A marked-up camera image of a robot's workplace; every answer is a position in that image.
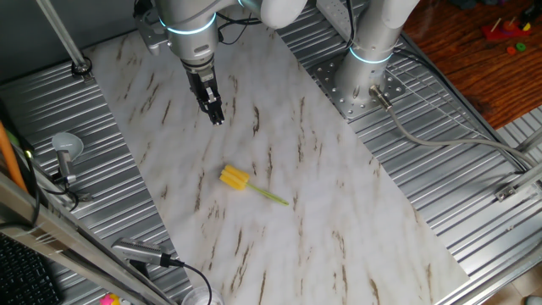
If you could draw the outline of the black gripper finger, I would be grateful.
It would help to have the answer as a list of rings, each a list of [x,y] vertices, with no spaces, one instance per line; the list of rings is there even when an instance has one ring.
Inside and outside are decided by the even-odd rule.
[[[213,85],[213,122],[214,123],[223,123],[224,122],[224,113],[222,109],[222,99],[218,93],[218,86]]]
[[[221,125],[222,123],[213,122],[213,100],[213,88],[207,86],[203,91],[202,97],[199,99],[200,108],[208,115],[213,125]]]

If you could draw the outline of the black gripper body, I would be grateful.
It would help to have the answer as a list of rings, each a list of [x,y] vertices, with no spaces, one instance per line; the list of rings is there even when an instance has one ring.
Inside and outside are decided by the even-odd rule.
[[[200,70],[192,69],[186,73],[191,91],[200,104],[207,105],[218,100],[218,85],[214,67]]]

